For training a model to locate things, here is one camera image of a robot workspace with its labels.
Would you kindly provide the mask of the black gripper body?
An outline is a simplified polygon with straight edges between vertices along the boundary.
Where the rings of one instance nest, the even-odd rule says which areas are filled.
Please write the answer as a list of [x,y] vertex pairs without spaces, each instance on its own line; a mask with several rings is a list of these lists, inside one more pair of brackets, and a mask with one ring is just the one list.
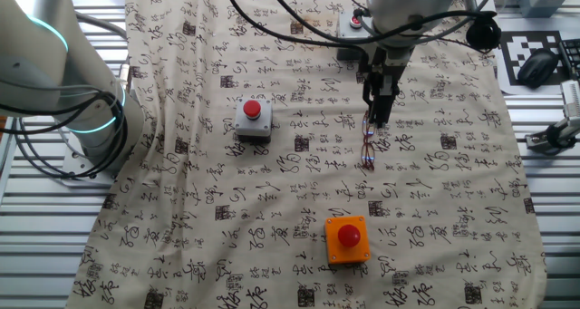
[[365,51],[359,62],[359,73],[363,77],[362,96],[376,97],[383,85],[382,67],[385,51],[382,48],[372,48]]

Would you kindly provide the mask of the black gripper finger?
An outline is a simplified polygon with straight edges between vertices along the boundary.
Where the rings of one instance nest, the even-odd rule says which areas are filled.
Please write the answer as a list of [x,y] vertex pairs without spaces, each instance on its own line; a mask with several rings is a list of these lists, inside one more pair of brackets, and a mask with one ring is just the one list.
[[394,100],[394,95],[382,95],[379,97],[376,110],[376,126],[379,129],[382,129],[388,123]]
[[372,91],[363,93],[363,100],[367,105],[367,121],[371,124],[376,123],[375,113],[375,95]]

